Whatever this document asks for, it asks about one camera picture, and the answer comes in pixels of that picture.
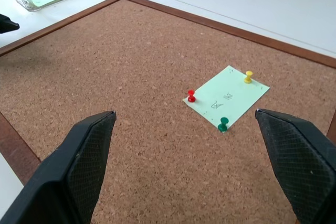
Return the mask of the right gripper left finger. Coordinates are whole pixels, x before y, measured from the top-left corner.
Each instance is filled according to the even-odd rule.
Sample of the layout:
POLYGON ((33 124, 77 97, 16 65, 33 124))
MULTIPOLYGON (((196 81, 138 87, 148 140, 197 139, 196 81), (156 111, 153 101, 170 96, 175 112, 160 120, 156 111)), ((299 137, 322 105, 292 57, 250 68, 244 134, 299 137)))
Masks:
POLYGON ((114 111, 76 123, 37 167, 0 224, 91 224, 116 121, 114 111))

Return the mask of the light green paper note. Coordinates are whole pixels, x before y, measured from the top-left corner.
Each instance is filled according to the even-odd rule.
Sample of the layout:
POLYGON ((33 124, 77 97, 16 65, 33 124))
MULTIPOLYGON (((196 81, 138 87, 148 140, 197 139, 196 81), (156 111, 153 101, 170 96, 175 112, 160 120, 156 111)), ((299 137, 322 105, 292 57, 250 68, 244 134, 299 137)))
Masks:
POLYGON ((216 128, 222 117, 228 118, 228 129, 254 105, 269 87, 252 79, 244 82, 246 74, 227 66, 195 91, 196 101, 184 103, 216 128))

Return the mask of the cork board with wooden frame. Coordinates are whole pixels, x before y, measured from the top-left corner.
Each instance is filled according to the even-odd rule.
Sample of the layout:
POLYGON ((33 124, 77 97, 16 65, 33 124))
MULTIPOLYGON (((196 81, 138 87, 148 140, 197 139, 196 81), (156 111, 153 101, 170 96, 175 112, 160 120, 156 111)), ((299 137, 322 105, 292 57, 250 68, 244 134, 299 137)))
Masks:
POLYGON ((257 108, 323 133, 336 60, 147 0, 107 0, 0 49, 0 113, 32 161, 78 121, 117 121, 92 224, 296 224, 271 168, 257 108), (221 133, 184 103, 227 66, 269 90, 221 133))

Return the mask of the green push pin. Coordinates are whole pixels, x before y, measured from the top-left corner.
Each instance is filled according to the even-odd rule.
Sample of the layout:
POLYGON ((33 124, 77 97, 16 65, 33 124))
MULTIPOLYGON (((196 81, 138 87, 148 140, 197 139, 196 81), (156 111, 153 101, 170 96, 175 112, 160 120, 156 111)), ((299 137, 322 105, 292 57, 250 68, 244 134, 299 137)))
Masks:
POLYGON ((220 120, 221 120, 221 121, 220 121, 221 123, 218 125, 217 128, 218 128, 221 132, 226 132, 227 129, 228 129, 227 124, 228 124, 229 120, 228 120, 228 118, 226 118, 226 117, 222 117, 220 120))

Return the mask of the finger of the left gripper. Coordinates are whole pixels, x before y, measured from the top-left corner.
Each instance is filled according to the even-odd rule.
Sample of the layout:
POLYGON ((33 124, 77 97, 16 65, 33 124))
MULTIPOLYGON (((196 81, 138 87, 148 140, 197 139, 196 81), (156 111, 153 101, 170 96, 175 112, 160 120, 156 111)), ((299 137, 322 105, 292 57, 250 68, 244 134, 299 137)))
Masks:
POLYGON ((20 26, 18 23, 13 22, 9 17, 0 14, 0 34, 15 31, 19 28, 20 26))

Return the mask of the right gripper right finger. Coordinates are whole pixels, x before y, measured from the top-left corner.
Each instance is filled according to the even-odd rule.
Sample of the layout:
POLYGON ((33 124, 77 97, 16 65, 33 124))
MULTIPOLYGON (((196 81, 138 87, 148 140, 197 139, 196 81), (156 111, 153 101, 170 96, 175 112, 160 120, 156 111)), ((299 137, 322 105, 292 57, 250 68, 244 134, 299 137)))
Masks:
POLYGON ((314 124, 257 109, 274 175, 300 224, 336 224, 336 145, 314 124))

